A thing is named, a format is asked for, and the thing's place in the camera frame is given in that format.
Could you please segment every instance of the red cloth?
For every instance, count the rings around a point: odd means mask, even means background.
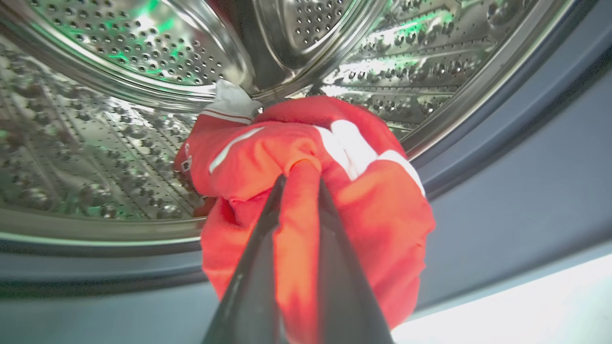
[[[346,145],[347,135],[355,132],[365,140]],[[353,160],[365,164],[347,164],[346,155],[334,150],[338,144],[358,152]],[[414,310],[425,267],[425,237],[435,227],[420,181],[405,158],[375,115],[325,96],[280,103],[252,125],[204,112],[175,167],[192,178],[200,194],[217,197],[201,245],[204,272],[219,297],[274,182],[284,173],[288,180],[280,229],[274,234],[277,302],[289,339],[318,343],[317,199],[322,176],[389,327],[403,322]]]

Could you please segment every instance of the red garment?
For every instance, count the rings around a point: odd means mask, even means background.
[[[280,229],[274,234],[277,302],[289,339],[318,343],[313,334],[322,176],[389,327],[403,322],[416,304],[425,237],[435,223],[418,176],[385,123],[325,96],[280,103],[252,125],[206,114],[175,167],[190,175],[200,194],[217,197],[201,245],[204,272],[219,297],[284,173]]]

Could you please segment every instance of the white surface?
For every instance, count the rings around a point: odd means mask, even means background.
[[[398,344],[612,343],[612,255],[408,321]]]

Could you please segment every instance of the stainless steel drum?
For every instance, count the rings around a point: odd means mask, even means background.
[[[2,236],[197,240],[171,162],[225,78],[327,94],[417,156],[483,104],[572,0],[0,0]]]

